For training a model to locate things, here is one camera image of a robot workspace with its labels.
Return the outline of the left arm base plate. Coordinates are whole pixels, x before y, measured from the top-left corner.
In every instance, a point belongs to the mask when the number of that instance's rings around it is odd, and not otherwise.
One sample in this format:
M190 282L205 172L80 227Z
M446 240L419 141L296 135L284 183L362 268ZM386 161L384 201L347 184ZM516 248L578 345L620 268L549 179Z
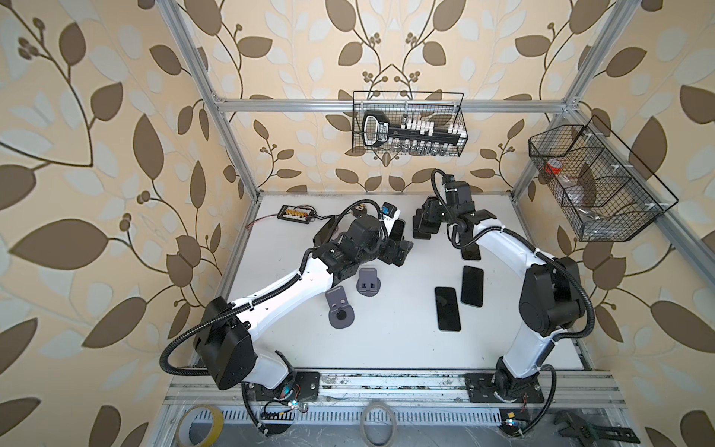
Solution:
M314 402L320 394L321 374L317 371L294 371L275 389L248 385L248 397L258 402Z

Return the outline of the yellow tape roll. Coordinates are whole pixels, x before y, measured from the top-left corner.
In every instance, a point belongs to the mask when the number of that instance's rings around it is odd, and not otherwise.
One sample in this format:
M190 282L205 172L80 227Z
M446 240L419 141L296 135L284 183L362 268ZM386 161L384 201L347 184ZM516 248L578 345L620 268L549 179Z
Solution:
M218 441L225 427L225 417L219 407L196 405L180 419L174 435L180 447L212 446Z

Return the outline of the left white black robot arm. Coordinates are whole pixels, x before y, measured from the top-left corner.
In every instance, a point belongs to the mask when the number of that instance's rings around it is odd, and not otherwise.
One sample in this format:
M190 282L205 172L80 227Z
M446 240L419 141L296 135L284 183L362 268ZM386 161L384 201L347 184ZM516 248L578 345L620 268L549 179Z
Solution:
M303 302L329 292L369 262L402 266L413 242L403 236L400 210L386 202L377 214L355 219L343 233L331 225L324 243L304 252L299 267L245 298L212 300L199 325L176 336L159 357L175 376L210 376L218 389L256 384L270 390L291 387L294 372L284 356L259 352L254 343L275 322Z

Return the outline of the dark round stand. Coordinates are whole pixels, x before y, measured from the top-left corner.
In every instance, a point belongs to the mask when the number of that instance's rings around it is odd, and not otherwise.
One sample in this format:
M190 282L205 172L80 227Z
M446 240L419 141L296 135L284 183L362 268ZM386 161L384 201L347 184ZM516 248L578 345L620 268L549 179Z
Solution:
M342 330L351 326L355 321L355 311L348 302L346 292L342 286L337 286L325 293L329 306L329 323L333 329Z

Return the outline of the black tool in basket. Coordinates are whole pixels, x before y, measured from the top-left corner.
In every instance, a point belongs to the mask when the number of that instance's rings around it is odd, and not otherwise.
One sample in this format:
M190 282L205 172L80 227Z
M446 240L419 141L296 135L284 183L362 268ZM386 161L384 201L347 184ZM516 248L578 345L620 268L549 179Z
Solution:
M461 146L468 140L467 131L454 123L447 127L438 126L434 121L404 117L398 124L393 124L387 115L379 111L368 111L357 128L363 143L369 147L399 143L409 145L446 145Z

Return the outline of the grey round stand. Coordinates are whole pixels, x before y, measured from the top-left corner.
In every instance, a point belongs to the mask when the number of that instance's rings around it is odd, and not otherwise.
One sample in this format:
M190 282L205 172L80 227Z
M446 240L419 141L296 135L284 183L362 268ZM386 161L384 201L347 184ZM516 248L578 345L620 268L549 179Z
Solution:
M357 292L363 296L374 297L381 289L378 271L374 267L365 267L359 270L357 279Z

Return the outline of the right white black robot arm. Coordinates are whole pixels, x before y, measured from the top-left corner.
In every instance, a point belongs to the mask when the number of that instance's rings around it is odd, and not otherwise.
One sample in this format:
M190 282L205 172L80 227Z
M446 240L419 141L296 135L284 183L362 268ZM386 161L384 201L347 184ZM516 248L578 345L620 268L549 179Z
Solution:
M489 210L478 209L470 185L454 175L434 169L430 184L433 194L419 212L418 232L435 235L444 229L454 249L479 247L491 253L508 269L506 277L516 282L510 289L519 293L512 301L521 319L519 329L498 359L493 378L481 387L503 402L513 402L536 384L560 341L593 332L595 307L572 258L539 249Z

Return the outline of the black adjustable wrench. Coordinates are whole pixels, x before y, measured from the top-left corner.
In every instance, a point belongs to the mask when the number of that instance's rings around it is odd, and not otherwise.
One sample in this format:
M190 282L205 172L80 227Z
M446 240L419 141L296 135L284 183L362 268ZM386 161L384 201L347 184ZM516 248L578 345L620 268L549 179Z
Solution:
M591 446L596 441L618 441L619 443L640 444L641 440L631 428L600 426L586 421L576 413L561 411L554 418L554 424L564 424L559 434L564 438L579 440L582 446Z

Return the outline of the black power adapter board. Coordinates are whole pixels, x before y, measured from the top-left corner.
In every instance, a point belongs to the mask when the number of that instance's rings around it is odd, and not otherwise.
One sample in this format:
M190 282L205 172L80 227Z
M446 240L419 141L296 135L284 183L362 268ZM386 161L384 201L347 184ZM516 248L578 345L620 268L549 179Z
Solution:
M283 205L277 213L277 219L292 223L309 225L317 217L316 210L311 206Z

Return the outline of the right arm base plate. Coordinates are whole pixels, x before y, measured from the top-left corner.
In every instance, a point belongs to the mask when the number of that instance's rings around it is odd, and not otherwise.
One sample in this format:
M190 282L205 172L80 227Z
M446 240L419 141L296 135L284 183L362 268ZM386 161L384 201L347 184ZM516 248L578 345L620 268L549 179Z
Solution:
M515 378L507 371L465 374L465 388L471 403L544 403L538 374Z

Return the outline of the black phone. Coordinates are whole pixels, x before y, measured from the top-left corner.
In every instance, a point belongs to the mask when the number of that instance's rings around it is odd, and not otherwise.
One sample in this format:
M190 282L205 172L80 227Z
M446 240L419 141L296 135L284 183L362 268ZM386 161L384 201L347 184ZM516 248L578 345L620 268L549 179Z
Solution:
M415 217L413 218L413 221L414 220L419 220L420 221L420 229L423 232L426 232L426 233L428 232L429 224L428 224L428 220L426 219L426 211L423 207L419 208L415 212Z
M480 246L477 242L473 242L465 245L460 249L461 256L463 260L467 261L480 261L482 260L482 254L480 253Z
M473 307L483 306L484 272L481 268L465 266L463 268L461 302Z
M439 329L444 332L461 331L456 290L449 287L436 287L435 303Z
M396 219L392 225L389 238L400 244L404 239L405 222L402 219Z

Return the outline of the black yellow round connector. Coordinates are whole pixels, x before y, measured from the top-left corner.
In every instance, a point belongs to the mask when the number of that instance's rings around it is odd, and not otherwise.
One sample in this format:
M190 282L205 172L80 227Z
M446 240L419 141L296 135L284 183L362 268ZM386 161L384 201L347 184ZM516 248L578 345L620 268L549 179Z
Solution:
M355 217L359 217L365 215L368 210L365 204L358 203L357 205L352 207L351 212Z

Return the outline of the black phone on folding stand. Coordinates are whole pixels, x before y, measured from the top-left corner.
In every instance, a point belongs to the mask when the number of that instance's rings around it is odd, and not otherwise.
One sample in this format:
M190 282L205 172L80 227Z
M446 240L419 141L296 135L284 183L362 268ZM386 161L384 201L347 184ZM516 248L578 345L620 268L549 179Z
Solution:
M402 219L396 219L392 225L389 238L400 244L404 239L405 222Z

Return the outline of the red cap bottle in basket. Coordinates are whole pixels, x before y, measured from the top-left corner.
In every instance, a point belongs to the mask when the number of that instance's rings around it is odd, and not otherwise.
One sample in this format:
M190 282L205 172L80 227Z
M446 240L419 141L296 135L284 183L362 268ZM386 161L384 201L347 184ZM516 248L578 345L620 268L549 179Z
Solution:
M562 174L562 170L563 163L560 158L548 159L544 167L545 175L551 177L559 177Z

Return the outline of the black rear phone stand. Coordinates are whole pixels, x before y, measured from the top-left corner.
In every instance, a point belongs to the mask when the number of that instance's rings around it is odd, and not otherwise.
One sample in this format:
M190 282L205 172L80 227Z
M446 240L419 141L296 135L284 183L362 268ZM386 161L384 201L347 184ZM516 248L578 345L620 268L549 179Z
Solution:
M413 221L413 238L415 240L430 240L430 238L432 238L432 235L430 233L423 232L420 229L420 221L414 220Z

